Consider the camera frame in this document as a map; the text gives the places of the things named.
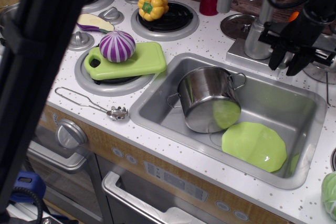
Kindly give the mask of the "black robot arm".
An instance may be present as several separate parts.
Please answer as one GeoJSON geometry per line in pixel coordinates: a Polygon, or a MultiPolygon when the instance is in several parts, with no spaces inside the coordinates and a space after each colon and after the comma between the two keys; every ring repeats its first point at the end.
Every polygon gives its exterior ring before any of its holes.
{"type": "MultiPolygon", "coordinates": [[[[8,215],[6,208],[12,194],[14,181],[26,155],[39,116],[45,106],[51,85],[58,73],[70,35],[85,0],[20,0],[18,13],[7,47],[1,60],[1,215],[8,215]],[[46,11],[45,25],[39,25],[40,16],[46,11]]],[[[199,154],[192,159],[192,151],[183,147],[178,161],[189,172],[204,180],[217,183],[229,192],[253,201],[257,205],[274,207],[275,203],[290,203],[291,193],[277,189],[275,192],[265,183],[259,186],[247,180],[247,176],[229,168],[231,177],[216,179],[222,171],[219,162],[206,161],[199,154]],[[202,162],[209,162],[210,170],[202,162]]]]}

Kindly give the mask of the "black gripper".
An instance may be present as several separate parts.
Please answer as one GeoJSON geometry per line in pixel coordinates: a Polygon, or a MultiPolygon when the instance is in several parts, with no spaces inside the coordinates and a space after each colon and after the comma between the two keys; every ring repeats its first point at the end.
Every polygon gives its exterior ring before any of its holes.
{"type": "Polygon", "coordinates": [[[272,53],[268,66],[276,70],[286,52],[294,54],[286,72],[295,76],[311,62],[331,65],[331,56],[320,58],[314,46],[326,25],[335,19],[335,0],[308,0],[299,16],[292,22],[266,22],[259,41],[271,45],[272,53]]]}

